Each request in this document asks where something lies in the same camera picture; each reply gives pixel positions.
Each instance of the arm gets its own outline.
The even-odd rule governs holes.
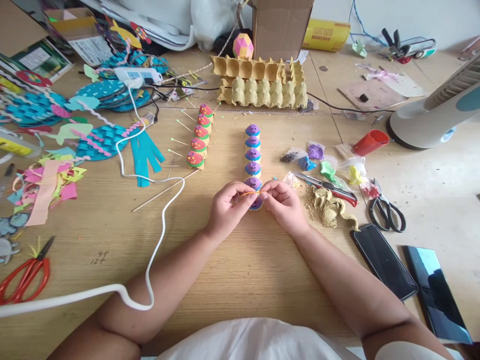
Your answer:
[[[207,226],[172,253],[157,260],[150,270],[154,305],[148,311],[124,304],[116,293],[75,329],[50,355],[56,359],[139,359],[141,345],[150,341],[167,322],[207,263],[247,212],[257,194],[232,204],[238,193],[254,192],[242,182],[227,184],[213,198]],[[126,288],[130,297],[149,304],[142,272]]]
[[[311,227],[300,199],[282,181],[268,181],[260,197],[292,236],[311,271],[352,331],[361,339],[367,359],[383,345],[405,341],[421,345],[446,359],[440,341],[380,280]]]

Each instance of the smartphone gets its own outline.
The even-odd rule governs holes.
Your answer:
[[[472,344],[435,251],[413,246],[402,248],[408,268],[420,286],[418,298],[431,332],[440,339]]]
[[[415,295],[419,287],[380,229],[367,224],[350,233],[371,272],[401,301]]]

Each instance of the electric fan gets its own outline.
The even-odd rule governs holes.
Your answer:
[[[412,150],[450,139],[456,125],[480,113],[480,54],[463,65],[429,97],[410,102],[387,120],[388,134]]]

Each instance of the red scissors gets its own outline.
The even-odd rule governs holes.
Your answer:
[[[0,305],[5,305],[8,303],[23,303],[27,301],[31,301],[35,299],[44,289],[45,285],[49,281],[50,277],[50,260],[45,258],[47,252],[52,245],[55,236],[52,236],[50,240],[45,244],[43,249],[40,251],[37,257],[33,257],[25,261],[20,267],[18,267],[14,272],[12,272],[0,285]],[[7,291],[7,287],[9,286],[10,282],[19,274],[23,269],[25,269],[25,273],[21,277],[18,286],[16,287],[14,293],[8,298],[5,299],[5,291]],[[43,279],[41,280],[40,286],[35,291],[35,293],[30,296],[29,298],[23,300],[23,296],[27,288],[32,283],[33,279],[43,268]]]

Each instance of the glue bottle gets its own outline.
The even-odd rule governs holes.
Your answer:
[[[42,153],[41,147],[23,140],[18,134],[2,126],[0,126],[0,149],[25,158],[35,158]]]

